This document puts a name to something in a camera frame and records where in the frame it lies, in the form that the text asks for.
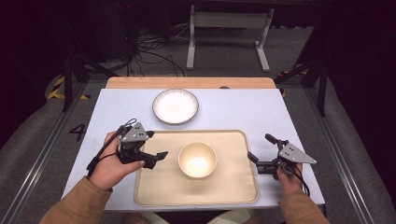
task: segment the wrist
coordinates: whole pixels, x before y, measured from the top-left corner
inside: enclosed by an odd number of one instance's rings
[[[111,187],[104,185],[99,179],[95,176],[87,176],[88,181],[90,181],[95,187],[100,190],[111,192]]]

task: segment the white plate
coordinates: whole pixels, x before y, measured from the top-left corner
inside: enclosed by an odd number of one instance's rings
[[[181,124],[198,111],[197,98],[189,91],[172,89],[161,92],[152,104],[155,116],[169,124]]]

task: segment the person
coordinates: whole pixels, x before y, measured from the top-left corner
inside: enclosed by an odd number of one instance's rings
[[[111,135],[113,133],[107,135],[105,142]],[[113,140],[104,150],[101,157],[113,154],[117,149],[117,144],[117,140]],[[125,176],[140,169],[144,164],[144,161],[122,164],[117,156],[109,156],[101,160],[92,175],[90,177],[82,177],[70,192],[53,205],[41,218],[40,224],[99,223],[106,202],[110,198],[112,188]],[[302,171],[303,166],[300,163],[297,164],[297,167]],[[303,193],[303,184],[297,177],[285,175],[280,169],[277,170],[277,175],[282,185],[282,199],[279,205],[287,223],[329,223],[317,205]],[[247,218],[244,219],[243,223],[262,223],[260,216],[249,212],[251,211],[245,210],[244,213],[240,213],[247,214]],[[239,223],[236,221],[221,222],[223,219],[227,219],[227,217],[235,217],[235,214],[227,216],[227,213],[225,213],[224,216],[220,215],[210,223]],[[150,224],[154,222],[167,223],[153,213],[150,213],[150,216],[147,214],[131,213],[125,216],[122,221],[122,223],[131,224]]]

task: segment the metal stand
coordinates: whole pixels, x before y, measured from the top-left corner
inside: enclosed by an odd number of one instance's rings
[[[190,44],[187,54],[187,70],[194,67],[195,56],[195,27],[228,27],[228,28],[250,28],[262,29],[262,38],[255,41],[255,48],[259,55],[262,71],[269,72],[270,67],[264,54],[263,46],[274,10],[269,9],[268,13],[223,13],[223,12],[195,12],[195,7],[191,6],[190,15]]]

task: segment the left hand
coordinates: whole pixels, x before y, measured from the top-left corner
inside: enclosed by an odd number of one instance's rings
[[[105,142],[113,134],[114,133],[108,133]],[[116,152],[118,139],[118,137],[113,139],[100,158]],[[120,183],[125,176],[140,169],[144,165],[144,161],[134,161],[128,164],[122,164],[117,155],[109,156],[99,161],[90,177],[90,181],[99,189],[112,189]]]

